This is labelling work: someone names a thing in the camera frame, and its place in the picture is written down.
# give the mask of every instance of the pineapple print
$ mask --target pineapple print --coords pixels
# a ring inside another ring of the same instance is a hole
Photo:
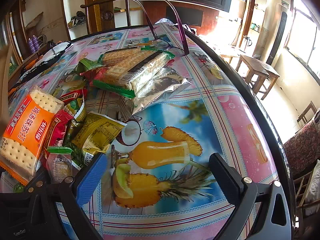
[[[179,128],[167,126],[162,130],[161,137],[169,142],[187,142],[190,154],[200,156],[202,154],[201,145],[189,134]]]
[[[123,188],[127,194],[121,190],[118,193],[120,183],[113,180],[115,201],[117,205],[124,208],[143,208],[156,204],[161,198],[173,197],[177,201],[184,199],[192,201],[192,197],[211,197],[212,195],[204,190],[210,189],[208,185],[214,183],[215,179],[207,179],[212,173],[196,169],[192,172],[192,167],[188,174],[184,174],[185,168],[180,172],[173,171],[168,178],[163,180],[156,176],[145,173],[128,174]]]

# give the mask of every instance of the cocktail umbrella print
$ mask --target cocktail umbrella print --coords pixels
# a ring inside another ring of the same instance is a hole
[[[155,125],[154,122],[150,121],[150,120],[145,120],[143,122],[143,130],[147,133],[147,134],[151,134],[151,135],[156,135],[158,133],[158,128]]]

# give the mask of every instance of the red snack wrapper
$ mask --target red snack wrapper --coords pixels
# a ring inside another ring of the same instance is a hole
[[[87,89],[86,88],[79,89],[79,90],[74,90],[74,91],[71,91],[69,93],[66,93],[63,96],[61,96],[59,98],[59,100],[62,101],[64,103],[64,105],[67,105],[71,101],[82,97],[82,95],[83,95],[84,98],[86,98],[86,96],[87,96]]]
[[[64,107],[59,112],[57,112],[50,124],[47,137],[44,141],[43,150],[44,154],[41,158],[42,165],[45,166],[47,158],[49,157],[49,152],[47,147],[49,146],[62,146],[63,138],[66,134],[67,124],[69,120],[73,118],[72,113]]]

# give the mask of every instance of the orange cracker package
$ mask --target orange cracker package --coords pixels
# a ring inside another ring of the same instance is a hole
[[[26,185],[35,175],[43,142],[63,102],[34,86],[19,105],[0,143],[0,166]]]

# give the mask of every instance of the small wooden table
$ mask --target small wooden table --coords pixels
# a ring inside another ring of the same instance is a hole
[[[237,72],[240,68],[241,62],[244,62],[249,68],[249,71],[247,72],[247,75],[245,77],[245,82],[247,84],[249,84],[250,82],[253,83],[251,81],[253,75],[254,74],[258,75],[257,81],[254,82],[252,86],[252,90],[255,94],[257,94],[258,92],[263,93],[264,95],[262,96],[261,100],[265,99],[265,97],[270,92],[271,88],[276,83],[280,75],[278,74],[277,71],[275,71],[275,69],[272,66],[268,65],[267,63],[264,63],[253,57],[248,57],[245,55],[240,55],[238,65],[236,67]],[[263,84],[263,82],[266,80],[267,77],[271,77],[273,79],[270,85],[268,86],[268,88],[266,88]],[[266,89],[265,92],[260,91],[261,86],[263,86]]]
[[[252,86],[253,92],[257,94],[259,92],[260,87],[262,86],[266,78],[269,76],[269,74],[260,64],[259,60],[245,55],[240,55],[238,65],[236,67],[237,72],[240,68],[241,62],[244,62],[249,68],[247,75],[244,78],[247,84],[251,82],[253,75],[258,75],[257,81]]]

